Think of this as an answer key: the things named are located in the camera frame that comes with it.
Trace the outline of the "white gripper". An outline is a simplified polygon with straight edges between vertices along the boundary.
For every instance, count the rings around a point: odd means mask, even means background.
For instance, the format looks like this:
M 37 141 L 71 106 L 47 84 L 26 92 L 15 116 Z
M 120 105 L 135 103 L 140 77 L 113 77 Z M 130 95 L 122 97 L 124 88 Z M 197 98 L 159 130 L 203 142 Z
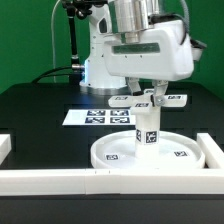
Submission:
M 142 95 L 138 78 L 153 80 L 153 106 L 165 104 L 168 81 L 188 78 L 194 70 L 190 37 L 181 20 L 155 24 L 142 31 L 135 44 L 123 44 L 118 35 L 107 36 L 103 55 L 109 74 L 126 77 L 132 96 Z

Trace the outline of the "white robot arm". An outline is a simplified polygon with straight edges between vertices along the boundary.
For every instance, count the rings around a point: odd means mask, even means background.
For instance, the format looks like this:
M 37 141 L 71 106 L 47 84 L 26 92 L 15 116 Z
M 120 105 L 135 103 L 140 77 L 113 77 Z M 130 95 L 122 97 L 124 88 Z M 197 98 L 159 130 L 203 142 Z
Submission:
M 140 95 L 141 79 L 165 90 L 170 81 L 189 77 L 194 64 L 188 25 L 187 16 L 165 12 L 164 0 L 107 0 L 94 7 L 81 89 Z

